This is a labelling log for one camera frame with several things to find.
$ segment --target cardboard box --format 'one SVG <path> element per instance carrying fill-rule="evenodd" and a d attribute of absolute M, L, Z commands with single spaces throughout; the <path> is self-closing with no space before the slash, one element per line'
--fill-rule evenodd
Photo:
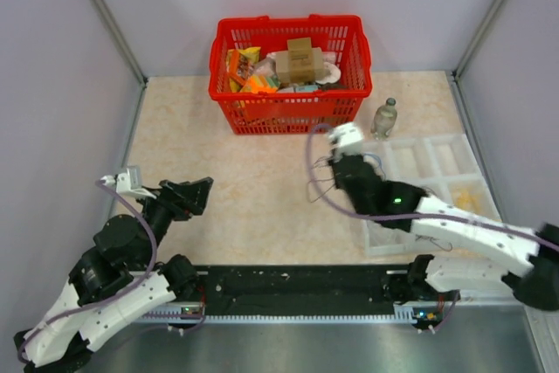
<path fill-rule="evenodd" d="M 306 83 L 326 75 L 322 50 L 313 48 L 311 38 L 287 41 L 287 51 L 276 53 L 276 73 L 281 83 Z"/>

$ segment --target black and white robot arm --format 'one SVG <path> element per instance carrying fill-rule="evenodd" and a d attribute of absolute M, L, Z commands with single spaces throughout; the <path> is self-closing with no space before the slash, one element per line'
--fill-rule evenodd
<path fill-rule="evenodd" d="M 331 130 L 328 139 L 335 186 L 345 191 L 356 213 L 376 217 L 384 227 L 443 239 L 486 257 L 418 256 L 410 265 L 409 285 L 424 282 L 439 293 L 512 290 L 530 307 L 559 310 L 559 254 L 541 245 L 559 245 L 559 228 L 545 224 L 536 231 L 505 225 L 458 209 L 420 187 L 383 180 L 364 161 L 363 135 L 354 123 Z"/>
<path fill-rule="evenodd" d="M 137 167 L 104 176 L 105 186 L 142 204 L 141 215 L 158 246 L 172 221 L 204 212 L 213 180 L 194 183 L 161 181 L 159 189 L 141 186 Z M 154 249 L 136 218 L 110 218 L 71 270 L 62 293 L 33 329 L 16 334 L 20 360 L 28 372 L 75 371 L 127 325 L 164 303 L 186 300 L 194 291 L 197 271 L 183 255 L 158 264 L 150 273 Z M 141 276 L 146 279 L 124 293 Z"/>

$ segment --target white organizer bin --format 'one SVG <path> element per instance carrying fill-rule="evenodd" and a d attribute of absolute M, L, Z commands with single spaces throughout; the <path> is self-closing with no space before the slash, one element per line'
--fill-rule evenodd
<path fill-rule="evenodd" d="M 466 135 L 365 142 L 362 152 L 381 158 L 388 179 L 425 187 L 449 204 L 500 220 Z M 370 257 L 452 249 L 452 244 L 443 240 L 387 229 L 364 220 L 362 241 L 365 254 Z"/>

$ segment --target clear plastic bottle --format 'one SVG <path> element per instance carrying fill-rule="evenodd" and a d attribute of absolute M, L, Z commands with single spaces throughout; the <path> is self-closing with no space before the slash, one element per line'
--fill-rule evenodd
<path fill-rule="evenodd" d="M 397 117 L 396 100 L 394 98 L 388 98 L 386 103 L 376 110 L 370 132 L 377 140 L 386 139 L 390 135 L 390 131 L 394 127 Z"/>

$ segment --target red plastic shopping basket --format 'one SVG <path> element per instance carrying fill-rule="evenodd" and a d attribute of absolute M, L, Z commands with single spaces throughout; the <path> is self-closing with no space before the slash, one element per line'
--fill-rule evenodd
<path fill-rule="evenodd" d="M 313 47 L 336 52 L 344 90 L 314 93 L 232 93 L 225 56 L 229 49 L 260 46 L 260 57 L 287 49 L 287 40 L 310 37 Z M 311 15 L 295 19 L 228 18 L 219 21 L 211 47 L 210 97 L 217 101 L 234 133 L 306 133 L 320 123 L 337 126 L 355 118 L 373 89 L 371 57 L 361 19 Z"/>

